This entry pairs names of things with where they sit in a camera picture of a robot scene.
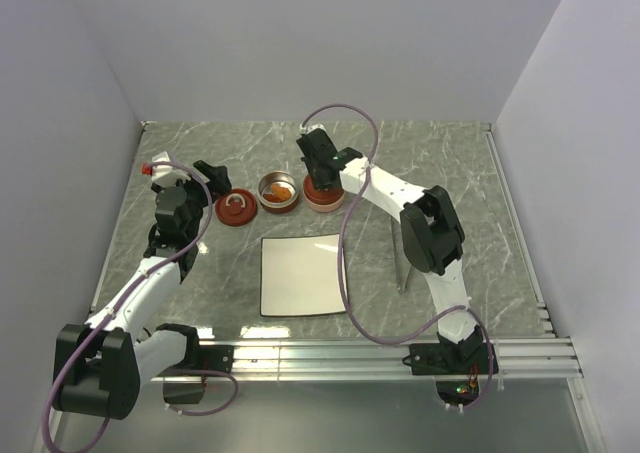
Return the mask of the red lid with ring handle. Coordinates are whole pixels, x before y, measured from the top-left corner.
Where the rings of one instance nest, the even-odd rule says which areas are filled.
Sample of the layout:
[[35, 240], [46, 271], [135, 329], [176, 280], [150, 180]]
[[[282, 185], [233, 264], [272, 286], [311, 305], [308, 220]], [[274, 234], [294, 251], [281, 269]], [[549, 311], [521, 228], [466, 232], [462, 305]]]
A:
[[218, 220], [230, 227], [240, 227], [250, 223], [257, 215], [257, 200], [242, 188], [234, 188], [215, 203]]

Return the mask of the red lid with white tab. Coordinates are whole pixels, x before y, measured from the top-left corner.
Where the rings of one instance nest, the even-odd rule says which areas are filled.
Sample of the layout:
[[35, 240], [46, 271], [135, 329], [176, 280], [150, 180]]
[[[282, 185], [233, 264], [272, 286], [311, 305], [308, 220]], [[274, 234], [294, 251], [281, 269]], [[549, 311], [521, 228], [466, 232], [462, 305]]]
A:
[[326, 190], [319, 190], [313, 186], [311, 176], [307, 174], [303, 181], [303, 191], [305, 196], [314, 204], [329, 205], [336, 203], [344, 195], [344, 190], [339, 187], [332, 187]]

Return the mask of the dark red curved sausage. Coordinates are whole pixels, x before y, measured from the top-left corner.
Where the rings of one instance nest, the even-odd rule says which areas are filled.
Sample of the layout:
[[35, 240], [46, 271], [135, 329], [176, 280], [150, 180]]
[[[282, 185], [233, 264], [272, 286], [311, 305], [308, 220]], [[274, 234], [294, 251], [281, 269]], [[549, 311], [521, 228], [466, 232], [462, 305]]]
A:
[[281, 199], [274, 194], [264, 194], [262, 198], [270, 203], [280, 203]]

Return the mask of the orange fried chicken piece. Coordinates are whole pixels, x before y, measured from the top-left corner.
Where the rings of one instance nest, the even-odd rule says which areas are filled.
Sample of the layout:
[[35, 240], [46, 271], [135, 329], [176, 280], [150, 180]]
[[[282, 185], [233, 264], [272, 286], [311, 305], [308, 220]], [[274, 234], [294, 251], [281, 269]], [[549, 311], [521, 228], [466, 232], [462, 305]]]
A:
[[287, 187], [285, 187], [285, 186], [282, 186], [282, 185], [278, 184], [278, 185], [280, 185], [280, 186], [283, 188], [283, 191], [282, 191], [282, 192], [279, 192], [279, 193], [275, 193], [275, 192], [272, 190], [272, 185], [271, 185], [271, 192], [272, 192], [272, 194], [274, 194], [274, 195], [276, 195], [277, 197], [279, 197], [279, 198], [281, 199], [281, 202], [286, 202], [286, 201], [289, 201], [289, 200], [290, 200], [290, 198], [291, 198], [291, 196], [292, 196], [292, 193], [291, 193], [291, 191], [290, 191]]

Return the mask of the metal tongs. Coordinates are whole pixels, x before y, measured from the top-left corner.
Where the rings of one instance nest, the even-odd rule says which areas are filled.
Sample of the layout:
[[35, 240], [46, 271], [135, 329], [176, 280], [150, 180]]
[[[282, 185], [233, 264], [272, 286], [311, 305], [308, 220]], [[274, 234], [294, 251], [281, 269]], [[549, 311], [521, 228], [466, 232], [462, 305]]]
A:
[[404, 254], [400, 224], [396, 220], [391, 219], [390, 228], [392, 235], [396, 290], [399, 294], [403, 294], [408, 286], [412, 266]]

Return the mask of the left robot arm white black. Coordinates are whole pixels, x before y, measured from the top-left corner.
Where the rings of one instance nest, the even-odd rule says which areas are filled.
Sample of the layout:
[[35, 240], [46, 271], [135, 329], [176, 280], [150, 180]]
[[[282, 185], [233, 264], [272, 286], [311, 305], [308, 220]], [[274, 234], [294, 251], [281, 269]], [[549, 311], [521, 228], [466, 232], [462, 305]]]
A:
[[122, 420], [146, 383], [167, 370], [195, 372], [202, 361], [196, 328], [166, 323], [140, 335], [191, 271], [198, 243], [232, 186], [224, 166], [202, 160], [184, 167], [162, 153], [145, 165], [156, 194], [155, 222], [132, 278], [81, 325], [56, 338], [53, 409]]

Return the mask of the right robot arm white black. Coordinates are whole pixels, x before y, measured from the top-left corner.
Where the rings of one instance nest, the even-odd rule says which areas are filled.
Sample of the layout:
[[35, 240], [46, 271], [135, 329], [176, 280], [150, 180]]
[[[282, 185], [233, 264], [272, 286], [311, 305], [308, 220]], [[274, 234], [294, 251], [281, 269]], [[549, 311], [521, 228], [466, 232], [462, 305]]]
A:
[[337, 149], [321, 124], [303, 127], [296, 143], [314, 188], [339, 187], [355, 195], [339, 230], [338, 261], [344, 259], [347, 225], [361, 201], [387, 213], [400, 226], [405, 258], [427, 282], [442, 364], [455, 373], [465, 371], [484, 338], [469, 309], [462, 273], [465, 233], [447, 190], [408, 183], [351, 147]]

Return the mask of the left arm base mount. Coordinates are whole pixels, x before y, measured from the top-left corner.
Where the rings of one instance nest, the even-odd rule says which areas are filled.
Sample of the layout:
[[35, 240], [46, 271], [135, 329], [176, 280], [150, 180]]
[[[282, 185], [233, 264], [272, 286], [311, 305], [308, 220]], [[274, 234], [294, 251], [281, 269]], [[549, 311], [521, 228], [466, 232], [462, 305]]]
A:
[[173, 410], [179, 405], [197, 405], [204, 398], [211, 377], [229, 378], [234, 359], [234, 347], [223, 345], [202, 345], [195, 327], [164, 323], [157, 331], [180, 333], [186, 338], [184, 358], [166, 369], [162, 377], [198, 377], [197, 382], [170, 381], [163, 385], [163, 398]]

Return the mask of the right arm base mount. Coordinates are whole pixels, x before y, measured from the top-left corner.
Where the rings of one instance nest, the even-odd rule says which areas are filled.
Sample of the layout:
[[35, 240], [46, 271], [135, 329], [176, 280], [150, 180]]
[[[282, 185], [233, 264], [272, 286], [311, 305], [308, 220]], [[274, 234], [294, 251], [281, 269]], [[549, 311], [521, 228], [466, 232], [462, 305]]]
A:
[[489, 353], [492, 353], [492, 371], [498, 373], [495, 349], [487, 343], [472, 346], [469, 353], [464, 353], [457, 345], [413, 343], [409, 345], [409, 354], [402, 359], [402, 364], [411, 369], [413, 376], [468, 376], [472, 372], [488, 375]]

